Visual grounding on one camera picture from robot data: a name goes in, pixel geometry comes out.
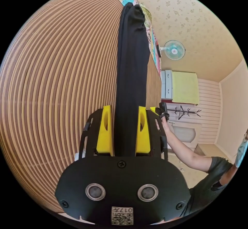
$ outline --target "screw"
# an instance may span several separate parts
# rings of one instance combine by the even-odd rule
[[[176,210],[180,210],[180,209],[182,209],[182,208],[183,208],[183,206],[184,206],[184,202],[180,202],[180,203],[178,203],[178,204],[176,205]]]
[[[66,201],[61,201],[61,204],[62,204],[62,206],[64,207],[64,208],[68,208],[69,207],[69,205],[68,205],[68,203],[66,202]]]
[[[126,162],[121,160],[121,161],[118,162],[117,165],[118,165],[119,168],[124,168],[126,166]]]

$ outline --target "gray t-shirt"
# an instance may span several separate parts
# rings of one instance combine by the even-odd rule
[[[201,180],[195,187],[191,188],[191,198],[185,207],[182,217],[196,212],[209,205],[226,187],[212,187],[217,183],[222,175],[232,167],[232,164],[221,157],[212,157],[212,163],[207,172],[208,175]]]

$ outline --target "qr code label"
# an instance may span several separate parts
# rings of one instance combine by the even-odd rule
[[[133,208],[112,207],[111,209],[112,225],[133,225],[134,213]]]

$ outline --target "colorful poster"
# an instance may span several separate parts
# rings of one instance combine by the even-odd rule
[[[156,40],[156,36],[154,33],[154,30],[152,28],[152,15],[149,12],[149,10],[146,8],[146,6],[142,3],[140,3],[138,0],[119,0],[123,6],[125,6],[128,2],[133,3],[133,5],[140,5],[140,7],[142,8],[142,11],[145,15],[145,27],[146,27],[146,34],[147,34],[147,38],[148,38],[148,42],[149,42],[149,49],[150,49],[150,53],[152,55],[154,64],[157,68],[157,71],[159,73],[159,76],[161,78],[161,60],[159,58],[158,55],[158,51],[157,51],[157,44],[158,41]]]

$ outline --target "yellow cloth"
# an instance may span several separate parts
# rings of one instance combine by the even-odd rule
[[[174,103],[200,103],[196,73],[172,72],[172,88]]]

